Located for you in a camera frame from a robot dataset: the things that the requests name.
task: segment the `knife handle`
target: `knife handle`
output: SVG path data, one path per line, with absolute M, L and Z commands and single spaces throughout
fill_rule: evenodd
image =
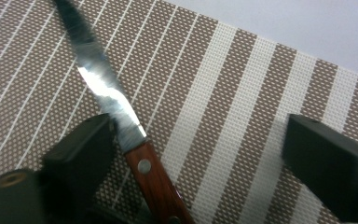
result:
M 194 223 L 150 141 L 125 154 L 151 213 L 159 223 Z

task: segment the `striped placemat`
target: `striped placemat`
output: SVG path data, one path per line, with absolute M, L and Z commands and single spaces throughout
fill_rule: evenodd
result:
M 358 141 L 358 74 L 163 1 L 76 1 L 198 223 L 338 223 L 283 166 L 288 113 Z M 99 107 L 52 3 L 0 1 L 0 174 Z M 121 154 L 97 201 L 146 222 Z

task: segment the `knife blade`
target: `knife blade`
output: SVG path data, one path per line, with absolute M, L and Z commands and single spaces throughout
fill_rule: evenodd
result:
M 120 149 L 151 213 L 160 223 L 194 223 L 89 25 L 68 0 L 54 2 L 76 54 L 78 72 L 101 110 L 109 114 Z

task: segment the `rivet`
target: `rivet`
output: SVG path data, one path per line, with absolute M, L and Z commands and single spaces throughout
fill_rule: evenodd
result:
M 152 164 L 147 159 L 143 159 L 138 162 L 138 171 L 141 172 L 141 174 L 145 175 L 149 173 L 151 168 L 152 168 Z
M 5 175 L 0 178 L 0 188 L 7 188 L 13 185 L 20 183 L 27 177 L 27 174 L 24 172 L 17 172 L 10 175 Z

